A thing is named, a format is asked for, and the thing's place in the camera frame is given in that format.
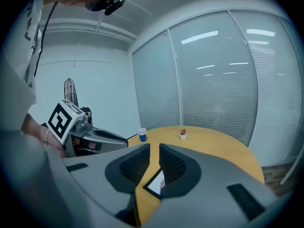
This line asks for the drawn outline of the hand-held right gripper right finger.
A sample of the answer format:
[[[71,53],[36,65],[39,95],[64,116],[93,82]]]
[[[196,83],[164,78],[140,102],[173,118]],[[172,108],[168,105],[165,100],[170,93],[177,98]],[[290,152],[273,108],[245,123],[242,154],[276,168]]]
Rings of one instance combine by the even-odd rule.
[[[187,151],[179,146],[159,144],[159,165],[165,181],[161,189],[162,198],[182,197],[200,181],[201,167]]]

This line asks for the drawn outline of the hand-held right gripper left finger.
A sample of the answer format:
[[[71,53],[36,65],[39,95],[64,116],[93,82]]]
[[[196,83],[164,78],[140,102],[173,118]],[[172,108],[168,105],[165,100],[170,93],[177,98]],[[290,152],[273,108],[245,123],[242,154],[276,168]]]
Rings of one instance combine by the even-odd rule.
[[[116,191],[134,194],[149,164],[150,144],[146,143],[110,162],[105,176]]]

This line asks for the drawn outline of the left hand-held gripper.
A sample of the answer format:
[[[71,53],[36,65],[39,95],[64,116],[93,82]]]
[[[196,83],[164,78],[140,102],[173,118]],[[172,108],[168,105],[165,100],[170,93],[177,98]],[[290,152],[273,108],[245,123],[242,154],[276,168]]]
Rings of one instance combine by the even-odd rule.
[[[127,139],[93,126],[91,112],[69,100],[56,105],[46,126],[61,143],[66,157],[101,154],[128,147]]]

